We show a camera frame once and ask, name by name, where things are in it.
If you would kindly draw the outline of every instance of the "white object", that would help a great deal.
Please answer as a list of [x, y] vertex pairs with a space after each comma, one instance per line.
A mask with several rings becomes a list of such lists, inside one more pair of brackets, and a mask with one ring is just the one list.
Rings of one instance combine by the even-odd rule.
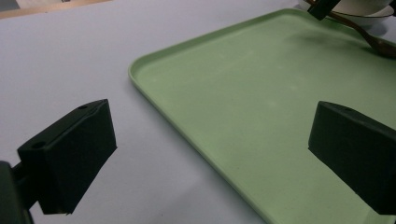
[[62, 0], [17, 0], [20, 8], [42, 7], [54, 3], [62, 3]]
[[349, 15], [367, 16], [389, 6], [392, 0], [341, 0], [334, 11]]
[[[305, 0], [298, 0], [298, 3], [302, 10], [308, 10], [310, 7], [310, 5], [307, 2], [305, 2]], [[346, 19], [349, 19], [350, 21], [357, 23], [359, 26], [372, 26], [376, 23], [380, 23], [391, 17], [394, 10], [392, 7], [387, 6], [382, 10], [367, 16], [358, 16], [354, 14], [343, 13], [335, 9], [333, 12]]]

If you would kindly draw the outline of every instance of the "white surface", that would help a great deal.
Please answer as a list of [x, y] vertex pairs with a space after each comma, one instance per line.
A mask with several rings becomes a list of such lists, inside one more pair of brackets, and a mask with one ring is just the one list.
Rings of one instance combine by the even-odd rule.
[[[118, 149], [70, 216], [47, 223], [264, 223], [132, 86], [158, 49], [258, 17], [290, 0], [115, 0], [0, 20], [0, 159], [70, 110], [107, 98]], [[371, 32], [396, 41], [395, 20]]]

